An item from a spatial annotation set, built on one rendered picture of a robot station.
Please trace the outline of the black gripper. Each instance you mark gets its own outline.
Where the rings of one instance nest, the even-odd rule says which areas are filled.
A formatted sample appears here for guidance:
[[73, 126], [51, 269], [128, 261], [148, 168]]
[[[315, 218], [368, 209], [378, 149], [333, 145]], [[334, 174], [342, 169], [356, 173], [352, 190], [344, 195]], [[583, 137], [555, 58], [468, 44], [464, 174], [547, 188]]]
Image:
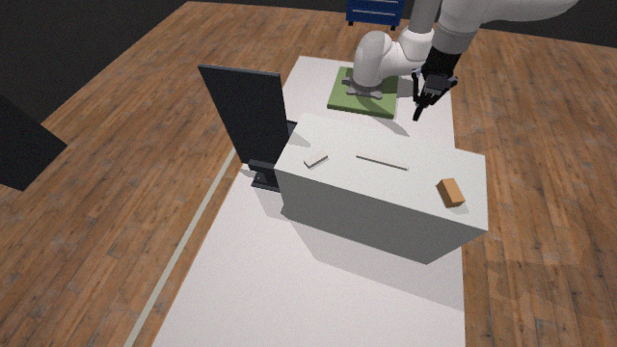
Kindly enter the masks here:
[[[413, 102], [416, 103], [416, 110], [413, 116], [414, 121], [418, 121], [418, 118], [423, 110], [423, 108], [428, 108], [429, 105], [434, 105], [447, 91], [442, 92], [440, 95], [433, 95], [431, 93], [425, 93], [424, 87], [426, 83], [426, 79], [429, 71], [439, 71], [444, 72], [444, 75], [447, 75], [446, 80], [450, 80], [451, 87], [457, 85], [458, 78], [453, 75], [453, 69], [456, 67], [461, 54], [447, 54], [443, 53], [433, 46], [429, 51], [426, 62], [419, 69], [412, 70], [412, 78], [414, 80], [414, 95]], [[431, 69], [432, 68], [432, 69]], [[418, 77], [422, 74], [424, 79], [424, 85], [421, 91], [420, 96], [418, 96]]]

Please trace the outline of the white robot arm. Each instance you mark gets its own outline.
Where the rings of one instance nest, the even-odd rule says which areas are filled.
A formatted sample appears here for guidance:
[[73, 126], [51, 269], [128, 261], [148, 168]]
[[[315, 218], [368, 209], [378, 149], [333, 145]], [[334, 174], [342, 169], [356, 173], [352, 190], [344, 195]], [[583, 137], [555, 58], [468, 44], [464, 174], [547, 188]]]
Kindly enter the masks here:
[[[442, 0], [415, 0], [409, 25], [397, 41], [382, 31], [364, 35], [358, 45], [348, 95], [382, 99], [385, 78], [412, 75], [421, 68], [431, 46], [447, 54], [461, 54], [481, 23], [493, 20], [534, 21], [558, 16], [579, 0], [443, 0], [435, 31], [433, 24]], [[433, 36], [434, 35], [434, 36]], [[432, 42], [432, 45], [431, 45]], [[451, 82], [444, 72], [429, 71], [424, 92], [440, 95]]]

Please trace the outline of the small tan wooden block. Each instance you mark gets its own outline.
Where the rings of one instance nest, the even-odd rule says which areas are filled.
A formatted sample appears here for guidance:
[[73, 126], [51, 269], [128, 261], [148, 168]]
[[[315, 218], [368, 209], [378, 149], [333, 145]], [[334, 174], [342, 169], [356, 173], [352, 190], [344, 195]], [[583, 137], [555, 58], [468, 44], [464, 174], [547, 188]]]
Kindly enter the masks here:
[[454, 177], [442, 179], [437, 188], [441, 194], [446, 208], [459, 207], [466, 200], [461, 193]]

